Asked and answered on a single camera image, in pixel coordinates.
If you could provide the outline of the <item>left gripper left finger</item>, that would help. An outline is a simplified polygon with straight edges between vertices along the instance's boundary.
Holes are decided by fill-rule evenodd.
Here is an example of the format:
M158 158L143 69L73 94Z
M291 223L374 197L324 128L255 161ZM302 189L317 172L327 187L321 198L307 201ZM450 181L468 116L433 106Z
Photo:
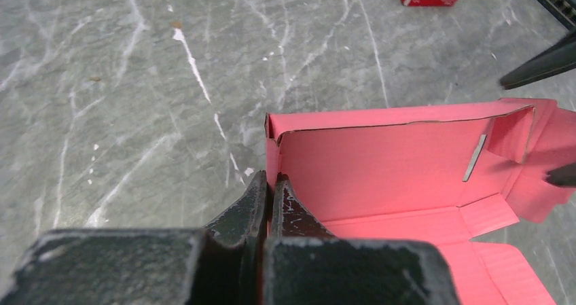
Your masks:
M2 304L258 304L267 182L200 228L50 230L30 246Z

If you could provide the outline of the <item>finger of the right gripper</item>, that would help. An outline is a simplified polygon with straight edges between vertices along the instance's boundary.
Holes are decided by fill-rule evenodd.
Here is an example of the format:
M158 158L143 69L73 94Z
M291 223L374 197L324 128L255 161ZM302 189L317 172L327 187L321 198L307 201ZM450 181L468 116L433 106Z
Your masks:
M575 69L575 29L499 79L504 90L519 88Z
M576 187L576 163L552 169L546 173L545 180L556 187Z

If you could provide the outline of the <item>red paper box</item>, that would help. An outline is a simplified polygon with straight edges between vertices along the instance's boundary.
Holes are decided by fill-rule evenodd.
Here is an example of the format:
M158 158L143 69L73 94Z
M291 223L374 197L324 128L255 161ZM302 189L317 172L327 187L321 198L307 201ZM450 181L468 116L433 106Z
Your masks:
M341 238L439 247L464 304L552 304L521 252L475 237L542 222L573 190L575 113L542 98L266 116L266 174Z

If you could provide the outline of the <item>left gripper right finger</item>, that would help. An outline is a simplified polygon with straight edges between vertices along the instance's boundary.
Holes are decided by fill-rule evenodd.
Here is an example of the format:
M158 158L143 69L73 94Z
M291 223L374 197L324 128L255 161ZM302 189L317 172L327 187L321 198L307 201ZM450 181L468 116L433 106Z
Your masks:
M277 177L263 248L265 304L458 304L449 265L430 243L331 233Z

